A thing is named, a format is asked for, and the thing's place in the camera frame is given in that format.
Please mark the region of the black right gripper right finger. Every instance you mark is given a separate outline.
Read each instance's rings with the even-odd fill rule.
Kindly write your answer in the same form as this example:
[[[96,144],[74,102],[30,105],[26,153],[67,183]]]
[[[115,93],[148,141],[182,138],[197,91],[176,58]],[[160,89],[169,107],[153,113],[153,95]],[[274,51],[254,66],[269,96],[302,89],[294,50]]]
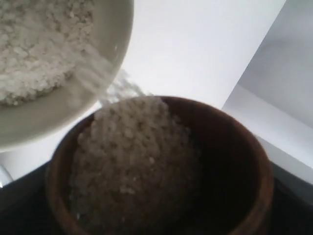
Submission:
[[[313,235],[313,185],[272,163],[270,235]]]

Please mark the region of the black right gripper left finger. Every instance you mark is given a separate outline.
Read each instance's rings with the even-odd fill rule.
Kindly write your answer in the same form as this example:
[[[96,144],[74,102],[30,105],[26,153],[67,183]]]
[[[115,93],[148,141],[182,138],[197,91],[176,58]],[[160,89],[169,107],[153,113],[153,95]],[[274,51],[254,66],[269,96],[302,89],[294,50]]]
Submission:
[[[0,190],[2,235],[50,235],[51,216],[45,198],[43,165]]]

